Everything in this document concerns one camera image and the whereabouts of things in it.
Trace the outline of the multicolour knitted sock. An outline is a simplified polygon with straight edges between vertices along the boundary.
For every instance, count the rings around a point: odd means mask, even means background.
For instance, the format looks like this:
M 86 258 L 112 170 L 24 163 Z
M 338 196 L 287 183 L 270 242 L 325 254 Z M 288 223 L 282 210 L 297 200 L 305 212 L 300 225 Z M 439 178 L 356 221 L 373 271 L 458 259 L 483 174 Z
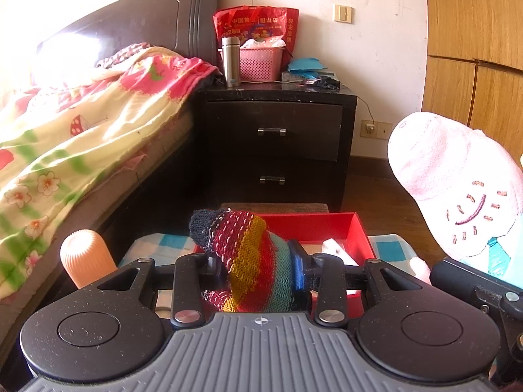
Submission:
M 294 305 L 293 260 L 285 240 L 250 211 L 198 210 L 190 237 L 220 258 L 227 272 L 224 290 L 205 290 L 203 299 L 220 312 L 289 312 Z

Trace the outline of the dark wooden nightstand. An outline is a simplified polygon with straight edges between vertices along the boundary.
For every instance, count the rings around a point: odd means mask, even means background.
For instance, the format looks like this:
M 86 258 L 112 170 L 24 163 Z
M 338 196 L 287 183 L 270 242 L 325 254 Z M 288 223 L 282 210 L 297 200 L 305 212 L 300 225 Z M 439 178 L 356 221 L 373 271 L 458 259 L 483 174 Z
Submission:
M 357 96 L 346 87 L 212 86 L 192 105 L 210 204 L 342 204 Z

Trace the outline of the red cardboard box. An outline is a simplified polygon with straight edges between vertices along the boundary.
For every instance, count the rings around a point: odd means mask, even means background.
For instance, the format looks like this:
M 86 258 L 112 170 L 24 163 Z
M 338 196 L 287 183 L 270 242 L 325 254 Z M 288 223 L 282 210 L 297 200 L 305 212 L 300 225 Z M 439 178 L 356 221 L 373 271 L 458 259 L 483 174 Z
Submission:
M 348 213 L 312 213 L 312 214 L 275 214 L 261 215 L 267 228 L 273 234 L 286 242 L 291 239 L 303 242 L 322 242 L 330 238 L 347 240 L 348 250 L 356 251 L 356 256 L 366 256 L 363 263 L 371 255 L 371 245 L 363 230 L 359 217 Z M 300 295 L 294 288 L 294 305 L 291 311 L 299 311 L 309 303 L 309 293 Z

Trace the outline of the pink pig plush toy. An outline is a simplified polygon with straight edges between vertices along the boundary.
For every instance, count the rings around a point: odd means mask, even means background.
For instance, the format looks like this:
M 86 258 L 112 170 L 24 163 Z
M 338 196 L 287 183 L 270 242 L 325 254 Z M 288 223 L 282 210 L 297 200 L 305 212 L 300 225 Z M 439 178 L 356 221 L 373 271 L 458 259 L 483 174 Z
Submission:
M 393 130 L 388 163 L 448 257 L 522 285 L 522 171 L 481 130 L 414 112 Z

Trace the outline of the pink plastic basket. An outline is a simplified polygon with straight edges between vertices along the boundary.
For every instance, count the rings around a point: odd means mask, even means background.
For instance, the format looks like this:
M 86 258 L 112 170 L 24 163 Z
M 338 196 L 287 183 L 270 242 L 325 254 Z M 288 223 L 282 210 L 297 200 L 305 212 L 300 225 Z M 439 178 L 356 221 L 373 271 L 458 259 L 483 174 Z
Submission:
M 223 65 L 222 50 L 219 52 Z M 240 84 L 278 81 L 282 55 L 283 49 L 279 47 L 240 49 Z

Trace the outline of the white sponge block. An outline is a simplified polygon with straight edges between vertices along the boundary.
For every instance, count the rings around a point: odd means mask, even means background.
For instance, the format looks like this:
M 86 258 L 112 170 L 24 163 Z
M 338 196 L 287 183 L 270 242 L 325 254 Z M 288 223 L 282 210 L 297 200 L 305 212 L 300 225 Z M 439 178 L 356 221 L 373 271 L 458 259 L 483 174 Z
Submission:
M 358 266 L 358 263 L 356 263 L 345 249 L 333 238 L 323 241 L 322 252 L 331 256 L 339 257 L 346 266 Z

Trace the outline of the floral bed blanket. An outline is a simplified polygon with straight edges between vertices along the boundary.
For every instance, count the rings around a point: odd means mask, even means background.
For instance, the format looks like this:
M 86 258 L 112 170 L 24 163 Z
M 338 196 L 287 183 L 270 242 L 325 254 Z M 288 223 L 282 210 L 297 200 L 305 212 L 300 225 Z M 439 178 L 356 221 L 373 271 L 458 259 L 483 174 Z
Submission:
M 24 285 L 77 202 L 215 72 L 199 57 L 142 42 L 83 73 L 2 95 L 2 297 Z

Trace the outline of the blue paper on nightstand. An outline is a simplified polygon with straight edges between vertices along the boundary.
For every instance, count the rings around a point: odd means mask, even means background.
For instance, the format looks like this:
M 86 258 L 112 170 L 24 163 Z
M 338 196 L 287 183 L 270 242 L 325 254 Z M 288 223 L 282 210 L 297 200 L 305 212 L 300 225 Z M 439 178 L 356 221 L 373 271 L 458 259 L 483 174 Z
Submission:
M 282 72 L 282 82 L 300 84 L 320 90 L 339 90 L 340 80 L 335 72 L 315 57 L 294 58 Z

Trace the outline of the dark wooden headboard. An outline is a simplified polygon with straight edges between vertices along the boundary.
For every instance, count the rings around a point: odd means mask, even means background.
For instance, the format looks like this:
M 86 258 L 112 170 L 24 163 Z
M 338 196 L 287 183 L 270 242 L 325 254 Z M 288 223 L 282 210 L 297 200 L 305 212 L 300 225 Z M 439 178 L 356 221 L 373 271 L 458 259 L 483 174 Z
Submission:
M 119 0 L 65 27 L 56 37 L 81 51 L 91 66 L 140 42 L 214 65 L 217 5 L 218 0 Z

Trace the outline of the peach ribbed tall bottle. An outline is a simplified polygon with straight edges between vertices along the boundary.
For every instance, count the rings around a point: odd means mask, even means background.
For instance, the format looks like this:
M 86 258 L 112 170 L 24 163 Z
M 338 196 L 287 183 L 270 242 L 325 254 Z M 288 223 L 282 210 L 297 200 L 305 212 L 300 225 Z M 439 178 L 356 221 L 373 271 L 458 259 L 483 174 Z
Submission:
M 66 237 L 60 247 L 60 260 L 78 288 L 117 270 L 104 239 L 90 229 L 78 230 Z

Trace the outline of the wooden wardrobe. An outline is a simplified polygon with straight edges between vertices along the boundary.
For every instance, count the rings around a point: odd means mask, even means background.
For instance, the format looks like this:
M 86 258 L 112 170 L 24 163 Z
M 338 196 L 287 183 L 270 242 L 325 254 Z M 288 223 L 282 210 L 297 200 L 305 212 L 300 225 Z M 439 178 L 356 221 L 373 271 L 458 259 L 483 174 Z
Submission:
M 422 108 L 522 154 L 522 0 L 427 0 Z

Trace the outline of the wall light switch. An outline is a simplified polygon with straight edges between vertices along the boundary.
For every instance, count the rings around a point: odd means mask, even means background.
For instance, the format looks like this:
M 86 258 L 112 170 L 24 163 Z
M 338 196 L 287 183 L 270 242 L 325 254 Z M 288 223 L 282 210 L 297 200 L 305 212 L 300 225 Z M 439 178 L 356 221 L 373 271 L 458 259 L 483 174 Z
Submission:
M 334 5 L 333 20 L 339 23 L 352 24 L 354 8 L 348 5 Z

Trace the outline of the wall power socket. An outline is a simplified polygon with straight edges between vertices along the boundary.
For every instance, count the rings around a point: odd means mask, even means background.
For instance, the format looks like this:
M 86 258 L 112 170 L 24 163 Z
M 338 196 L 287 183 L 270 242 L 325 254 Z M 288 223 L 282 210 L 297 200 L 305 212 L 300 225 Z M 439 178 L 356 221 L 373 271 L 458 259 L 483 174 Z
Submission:
M 360 128 L 360 136 L 363 138 L 388 140 L 392 130 L 392 123 L 363 120 Z

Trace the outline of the red plastic bag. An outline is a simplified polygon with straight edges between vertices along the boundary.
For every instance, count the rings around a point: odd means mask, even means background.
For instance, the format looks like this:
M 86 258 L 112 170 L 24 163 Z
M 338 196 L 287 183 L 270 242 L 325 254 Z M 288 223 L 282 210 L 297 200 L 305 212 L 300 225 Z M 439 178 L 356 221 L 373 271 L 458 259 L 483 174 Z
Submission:
M 238 37 L 241 44 L 249 39 L 280 37 L 285 42 L 282 66 L 287 66 L 294 53 L 299 14 L 295 8 L 235 6 L 213 15 L 214 31 L 219 42 L 228 36 Z

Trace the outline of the blue white checkered tablecloth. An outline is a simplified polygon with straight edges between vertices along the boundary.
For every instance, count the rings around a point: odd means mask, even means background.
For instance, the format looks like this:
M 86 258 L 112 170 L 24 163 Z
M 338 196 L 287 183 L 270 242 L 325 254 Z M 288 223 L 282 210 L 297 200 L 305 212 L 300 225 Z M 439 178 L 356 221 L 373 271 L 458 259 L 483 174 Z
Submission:
M 382 259 L 413 276 L 416 275 L 411 269 L 410 263 L 413 258 L 417 258 L 417 254 L 411 245 L 402 239 L 401 236 L 395 234 L 369 236 L 368 239 L 372 248 L 372 256 Z M 366 256 L 358 257 L 356 256 L 356 251 L 349 251 L 347 240 L 334 240 L 361 266 L 361 259 L 365 259 Z M 309 254 L 322 252 L 322 243 L 323 242 L 300 242 Z M 124 255 L 119 266 L 125 266 L 139 257 L 151 257 L 156 263 L 156 266 L 170 265 L 175 263 L 178 257 L 193 253 L 197 249 L 197 245 L 189 236 L 173 236 L 156 233 L 136 239 Z

